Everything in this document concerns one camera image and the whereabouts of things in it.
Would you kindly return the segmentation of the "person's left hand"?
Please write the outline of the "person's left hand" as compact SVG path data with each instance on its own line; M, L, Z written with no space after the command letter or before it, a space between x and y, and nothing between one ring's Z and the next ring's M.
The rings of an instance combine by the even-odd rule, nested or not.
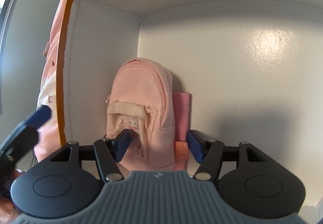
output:
M12 201L6 197L2 197L0 199L0 223L7 224L12 223L17 217L19 213L16 210Z

